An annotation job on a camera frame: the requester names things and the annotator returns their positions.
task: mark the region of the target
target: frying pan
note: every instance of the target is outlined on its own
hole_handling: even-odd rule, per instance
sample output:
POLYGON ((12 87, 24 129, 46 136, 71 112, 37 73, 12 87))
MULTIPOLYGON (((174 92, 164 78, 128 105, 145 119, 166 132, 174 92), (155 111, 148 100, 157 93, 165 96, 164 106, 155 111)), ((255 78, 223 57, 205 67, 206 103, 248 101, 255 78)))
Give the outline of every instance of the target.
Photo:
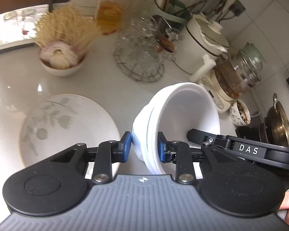
POLYGON ((267 113, 266 125, 267 138, 271 144, 289 146, 289 121, 276 93, 273 95, 273 107, 267 113))

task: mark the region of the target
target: plate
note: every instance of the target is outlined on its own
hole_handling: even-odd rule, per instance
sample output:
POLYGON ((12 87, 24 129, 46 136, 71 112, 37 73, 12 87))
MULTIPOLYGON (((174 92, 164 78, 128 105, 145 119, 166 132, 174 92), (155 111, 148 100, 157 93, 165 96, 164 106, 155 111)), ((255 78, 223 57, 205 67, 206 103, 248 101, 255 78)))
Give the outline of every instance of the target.
MULTIPOLYGON (((44 160, 76 143, 97 147, 120 140, 118 128, 108 112, 93 100, 74 94, 46 98, 31 109, 20 132, 20 153, 25 167, 44 160)), ((87 175, 92 175, 94 163, 87 175)), ((113 175, 119 163, 113 163, 113 175)))

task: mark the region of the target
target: wire rack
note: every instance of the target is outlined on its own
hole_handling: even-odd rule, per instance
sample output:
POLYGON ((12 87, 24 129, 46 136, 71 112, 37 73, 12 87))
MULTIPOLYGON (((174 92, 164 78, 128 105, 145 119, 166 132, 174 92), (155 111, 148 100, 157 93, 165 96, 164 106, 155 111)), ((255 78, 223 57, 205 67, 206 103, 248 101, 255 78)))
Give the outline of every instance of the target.
POLYGON ((165 72, 164 64, 159 64, 158 67, 151 71, 146 71, 142 65, 135 60, 134 62, 122 61, 123 48, 117 47, 114 51, 115 60, 123 73, 134 79, 136 82, 157 82, 165 72))

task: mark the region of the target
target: plastic jar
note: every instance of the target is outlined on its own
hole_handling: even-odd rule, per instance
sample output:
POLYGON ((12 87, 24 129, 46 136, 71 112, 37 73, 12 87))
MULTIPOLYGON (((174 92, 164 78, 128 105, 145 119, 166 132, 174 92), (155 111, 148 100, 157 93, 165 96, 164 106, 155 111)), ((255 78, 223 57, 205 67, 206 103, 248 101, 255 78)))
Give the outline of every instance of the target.
POLYGON ((129 0, 99 0, 96 20, 103 34, 118 30, 128 2, 129 0))

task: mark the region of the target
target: white countertop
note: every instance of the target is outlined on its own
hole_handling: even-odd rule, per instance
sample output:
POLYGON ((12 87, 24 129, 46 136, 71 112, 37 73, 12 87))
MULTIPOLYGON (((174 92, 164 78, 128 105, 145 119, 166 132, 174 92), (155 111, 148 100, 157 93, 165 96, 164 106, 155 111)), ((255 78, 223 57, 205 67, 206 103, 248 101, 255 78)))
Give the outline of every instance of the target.
MULTIPOLYGON (((22 122, 39 100, 60 93, 86 96, 108 111, 122 135, 132 130, 135 117, 155 93, 165 86, 189 81, 189 75, 167 61, 159 82, 135 82, 114 61, 115 38, 116 35, 110 35, 99 39, 86 57, 84 67, 70 77, 47 73, 39 63, 38 47, 0 54, 0 222, 9 215, 2 186, 10 175, 24 168, 18 144, 22 122)), ((227 113, 220 115, 220 124, 222 135, 236 136, 227 113)), ((118 173, 148 174, 149 171, 131 150, 129 161, 121 164, 118 173)))

